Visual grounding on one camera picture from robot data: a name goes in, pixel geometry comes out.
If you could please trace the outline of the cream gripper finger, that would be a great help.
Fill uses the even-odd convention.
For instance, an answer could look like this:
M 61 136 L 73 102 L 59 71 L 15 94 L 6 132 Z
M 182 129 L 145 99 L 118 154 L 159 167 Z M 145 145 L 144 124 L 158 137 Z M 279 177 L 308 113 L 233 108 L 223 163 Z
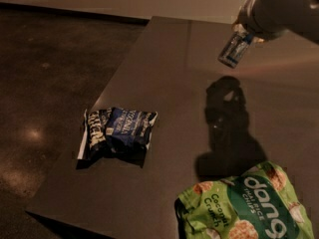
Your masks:
M 235 42 L 245 42 L 247 44 L 265 42 L 264 39 L 256 37 L 250 32 L 248 32 L 240 23 L 234 23 L 232 25 L 232 30 L 233 30 L 232 39 Z

